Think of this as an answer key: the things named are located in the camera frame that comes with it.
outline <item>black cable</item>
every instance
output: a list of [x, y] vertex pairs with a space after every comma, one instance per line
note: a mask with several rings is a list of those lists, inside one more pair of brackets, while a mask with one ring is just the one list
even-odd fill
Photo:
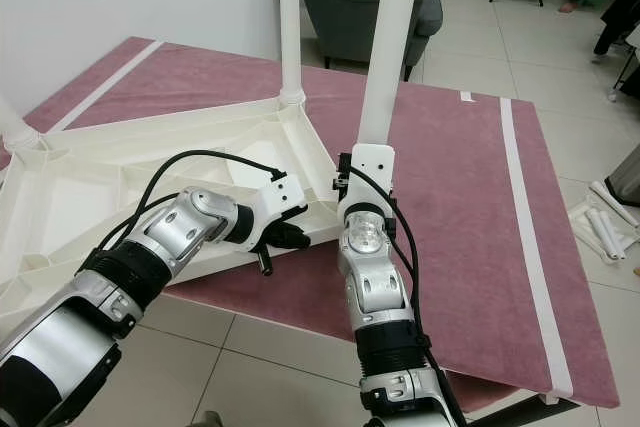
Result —
[[177, 155], [174, 155], [170, 159], [168, 159], [164, 164], [162, 164], [160, 166], [160, 168], [156, 171], [156, 173], [153, 174], [153, 177], [151, 178], [151, 180], [147, 184], [147, 188], [145, 189], [144, 193], [142, 194], [142, 197], [140, 198], [140, 202], [138, 203], [138, 207], [136, 208], [135, 212], [131, 216], [131, 221], [127, 225], [127, 227], [124, 230], [124, 232], [122, 232], [122, 234], [120, 235], [120, 237], [116, 241], [115, 245], [117, 245], [120, 242], [122, 242], [122, 240], [127, 235], [129, 235], [131, 233], [131, 231], [135, 227], [135, 225], [138, 222], [138, 220], [140, 220], [140, 216], [142, 215], [142, 213], [144, 211], [144, 208], [145, 208], [145, 205], [146, 205], [147, 201], [149, 200], [149, 197], [151, 196], [151, 192], [153, 191], [153, 188], [155, 187], [156, 183], [158, 182], [158, 180], [160, 179], [162, 174], [164, 174], [167, 171], [167, 169], [169, 167], [171, 167], [173, 164], [175, 164], [178, 160], [184, 159], [185, 157], [191, 157], [191, 156], [196, 156], [196, 155], [203, 155], [203, 156], [217, 157], [217, 158], [221, 158], [221, 159], [232, 160], [234, 162], [239, 162], [241, 164], [245, 164], [245, 165], [248, 165], [250, 167], [254, 167], [256, 169], [259, 169], [259, 170], [264, 170], [265, 172], [269, 172], [271, 174], [271, 180], [272, 181], [275, 181], [277, 179], [281, 179], [282, 177], [284, 177], [286, 175], [284, 172], [276, 169], [275, 167], [269, 167], [268, 165], [260, 164], [258, 162], [254, 162], [252, 160], [245, 159], [244, 157], [239, 157], [239, 156], [233, 155], [233, 154], [226, 154], [224, 152], [217, 152], [215, 150], [187, 150], [185, 152], [181, 152], [181, 153], [179, 153]]
[[[411, 302], [411, 307], [413, 308], [413, 317], [416, 324], [416, 330], [418, 332], [420, 341], [423, 343], [423, 350], [424, 350], [425, 357], [427, 358], [429, 365], [431, 365], [431, 368], [436, 373], [436, 377], [438, 378], [438, 384], [440, 384], [440, 389], [442, 390], [442, 394], [444, 395], [447, 401], [447, 405], [451, 410], [451, 415], [453, 416], [453, 419], [456, 421], [459, 427], [465, 427], [467, 425], [467, 421], [464, 417], [464, 414], [462, 413], [462, 409], [460, 408], [460, 405], [458, 404], [458, 400], [456, 399], [455, 395], [453, 394], [453, 391], [451, 390], [451, 385], [449, 384], [447, 376], [438, 365], [438, 362], [436, 361], [435, 357], [433, 356], [433, 353], [430, 350], [430, 343], [429, 343], [428, 337], [424, 333], [424, 330], [422, 328], [422, 318], [420, 315], [420, 294], [419, 294], [420, 269], [418, 266], [418, 249], [416, 248], [416, 242], [413, 237], [413, 233], [411, 232], [411, 228], [409, 227], [409, 223], [405, 219], [404, 215], [402, 214], [402, 211], [400, 210], [396, 202], [393, 201], [391, 196], [387, 194], [384, 191], [384, 189], [382, 189], [382, 187], [380, 187], [376, 183], [375, 180], [373, 180], [367, 174], [358, 170], [355, 167], [350, 166], [349, 171], [353, 172], [355, 175], [357, 175], [362, 180], [364, 180], [367, 184], [369, 184], [369, 186], [373, 188], [373, 190], [375, 190], [387, 202], [387, 204], [389, 204], [389, 206], [391, 207], [391, 210], [393, 210], [393, 213], [396, 214], [396, 217], [400, 221], [400, 224], [402, 225], [402, 229], [404, 230], [404, 233], [407, 236], [407, 240], [409, 241], [409, 248], [411, 250], [411, 266], [412, 266], [412, 268], [409, 269], [409, 273], [411, 274], [411, 280], [413, 282], [410, 302]], [[402, 260], [405, 267], [409, 268], [408, 267], [409, 260], [407, 259], [407, 257], [400, 250], [395, 240], [390, 239], [390, 241], [391, 241], [391, 245], [400, 256], [400, 259]]]
[[[167, 200], [170, 199], [175, 199], [178, 196], [178, 193], [173, 193], [173, 194], [169, 194], [169, 195], [165, 195], [164, 197], [159, 198], [158, 200], [154, 200], [153, 202], [151, 202], [149, 205], [146, 205], [142, 211], [142, 213], [144, 214], [145, 212], [147, 212], [148, 210], [153, 209], [154, 207], [162, 204], [163, 202], [166, 202]], [[103, 250], [106, 245], [109, 243], [109, 241], [111, 240], [111, 238], [116, 235], [118, 232], [120, 232], [120, 230], [124, 229], [127, 225], [129, 225], [131, 223], [131, 220], [133, 219], [133, 215], [131, 215], [130, 217], [128, 217], [127, 219], [123, 220], [122, 222], [120, 222], [118, 225], [116, 225], [111, 232], [109, 232], [106, 237], [104, 239], [102, 239], [102, 241], [98, 244], [97, 249], [98, 250]]]

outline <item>white pole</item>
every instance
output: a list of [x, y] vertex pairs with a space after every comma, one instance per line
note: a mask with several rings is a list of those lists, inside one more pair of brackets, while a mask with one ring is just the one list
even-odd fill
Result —
[[380, 0], [358, 142], [386, 144], [413, 0]]
[[283, 106], [304, 105], [302, 61], [300, 60], [300, 0], [280, 0], [280, 39], [282, 43]]
[[18, 148], [36, 147], [40, 134], [28, 126], [4, 99], [0, 93], [0, 135], [9, 152]]

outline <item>pink mat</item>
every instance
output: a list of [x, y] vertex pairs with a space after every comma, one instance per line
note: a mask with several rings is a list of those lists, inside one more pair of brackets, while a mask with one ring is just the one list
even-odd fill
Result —
[[[46, 131], [150, 41], [129, 39], [32, 112]], [[307, 112], [337, 159], [356, 138], [365, 77], [305, 67]], [[73, 127], [277, 95], [276, 62], [163, 45], [92, 105]], [[525, 269], [498, 99], [401, 84], [391, 143], [395, 194], [419, 247], [425, 330], [466, 411], [515, 388], [551, 390]], [[572, 399], [614, 407], [618, 396], [593, 301], [532, 104], [513, 103], [518, 152]], [[352, 339], [328, 243], [168, 289], [174, 295]]]

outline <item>white edge strip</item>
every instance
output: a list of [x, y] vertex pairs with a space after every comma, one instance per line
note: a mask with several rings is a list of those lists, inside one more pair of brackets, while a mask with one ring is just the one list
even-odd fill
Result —
[[468, 92], [466, 90], [460, 91], [460, 100], [463, 102], [475, 102], [475, 100], [473, 100], [473, 97], [471, 97], [471, 92]]
[[524, 262], [531, 285], [533, 304], [540, 325], [542, 343], [547, 355], [549, 364], [549, 374], [551, 376], [552, 390], [550, 394], [557, 397], [568, 398], [573, 395], [573, 384], [571, 374], [567, 365], [567, 359], [562, 347], [562, 339], [558, 324], [553, 314], [551, 297], [542, 269], [540, 251], [533, 227], [531, 208], [527, 198], [527, 190], [522, 174], [522, 165], [518, 153], [516, 132], [513, 125], [513, 112], [511, 110], [510, 99], [500, 99], [500, 114], [502, 118], [502, 133], [507, 154], [507, 166], [511, 178], [511, 189], [513, 191], [513, 201], [515, 204], [516, 218], [520, 239], [522, 241], [522, 252]]
[[142, 61], [149, 57], [152, 53], [158, 50], [164, 42], [156, 40], [145, 47], [140, 53], [138, 53], [133, 59], [120, 67], [111, 77], [100, 84], [96, 90], [91, 92], [85, 97], [82, 102], [76, 105], [67, 115], [60, 119], [49, 132], [57, 132], [64, 130], [69, 124], [76, 120], [85, 110], [91, 107], [96, 100], [102, 97], [109, 89], [116, 85], [120, 80], [124, 78], [129, 72], [135, 69]]

